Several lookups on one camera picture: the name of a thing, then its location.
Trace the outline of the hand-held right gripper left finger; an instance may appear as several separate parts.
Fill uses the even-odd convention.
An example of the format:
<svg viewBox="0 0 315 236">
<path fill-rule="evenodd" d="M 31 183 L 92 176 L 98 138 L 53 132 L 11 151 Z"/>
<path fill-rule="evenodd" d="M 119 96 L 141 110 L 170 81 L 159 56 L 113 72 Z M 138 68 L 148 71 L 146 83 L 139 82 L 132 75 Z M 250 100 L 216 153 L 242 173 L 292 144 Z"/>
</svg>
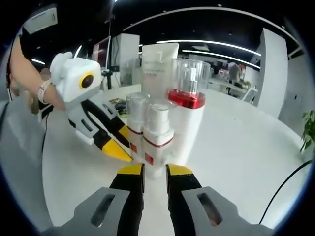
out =
<svg viewBox="0 0 315 236">
<path fill-rule="evenodd" d="M 109 187 L 102 187 L 74 211 L 75 236 L 137 236 L 144 209 L 144 165 L 118 170 Z"/>
</svg>

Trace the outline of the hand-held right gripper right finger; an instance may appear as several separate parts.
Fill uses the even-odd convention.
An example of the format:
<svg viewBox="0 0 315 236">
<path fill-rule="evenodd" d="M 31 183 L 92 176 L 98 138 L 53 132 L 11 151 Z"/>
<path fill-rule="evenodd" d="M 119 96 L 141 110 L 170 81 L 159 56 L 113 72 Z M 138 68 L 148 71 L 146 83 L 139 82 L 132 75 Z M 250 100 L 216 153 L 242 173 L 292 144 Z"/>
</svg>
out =
<svg viewBox="0 0 315 236">
<path fill-rule="evenodd" d="M 237 207 L 184 166 L 166 165 L 168 210 L 176 236 L 245 236 Z"/>
</svg>

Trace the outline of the person's left hand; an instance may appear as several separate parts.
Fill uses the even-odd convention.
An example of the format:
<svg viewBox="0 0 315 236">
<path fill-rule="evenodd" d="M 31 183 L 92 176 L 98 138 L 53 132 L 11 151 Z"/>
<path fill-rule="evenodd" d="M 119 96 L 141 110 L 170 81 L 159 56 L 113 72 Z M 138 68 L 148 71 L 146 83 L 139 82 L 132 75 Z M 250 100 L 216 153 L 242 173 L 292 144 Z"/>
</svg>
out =
<svg viewBox="0 0 315 236">
<path fill-rule="evenodd" d="M 65 106 L 63 101 L 60 99 L 59 95 L 57 94 L 56 88 L 53 84 L 50 84 L 45 93 L 44 93 L 44 102 L 51 104 L 55 108 L 64 111 Z"/>
</svg>

